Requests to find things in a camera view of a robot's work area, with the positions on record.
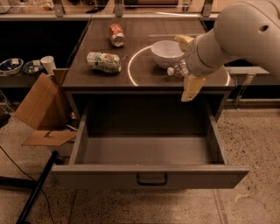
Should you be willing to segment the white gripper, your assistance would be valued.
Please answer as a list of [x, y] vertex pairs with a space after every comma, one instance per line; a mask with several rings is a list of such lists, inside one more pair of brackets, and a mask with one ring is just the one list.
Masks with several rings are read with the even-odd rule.
[[206, 79], [196, 76], [207, 76], [228, 62], [237, 60], [236, 56], [231, 56], [220, 47], [214, 36], [214, 30], [201, 34], [195, 39], [186, 35], [177, 35], [174, 40], [185, 53], [186, 68], [191, 73], [184, 78], [182, 102], [192, 101], [204, 86]]

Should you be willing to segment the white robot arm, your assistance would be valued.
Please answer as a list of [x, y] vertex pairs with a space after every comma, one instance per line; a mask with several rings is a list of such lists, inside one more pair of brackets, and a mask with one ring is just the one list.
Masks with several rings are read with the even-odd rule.
[[220, 12], [214, 27], [196, 38], [177, 35], [183, 59], [174, 72], [184, 78], [189, 102], [224, 64], [243, 59], [280, 76], [280, 0], [241, 0]]

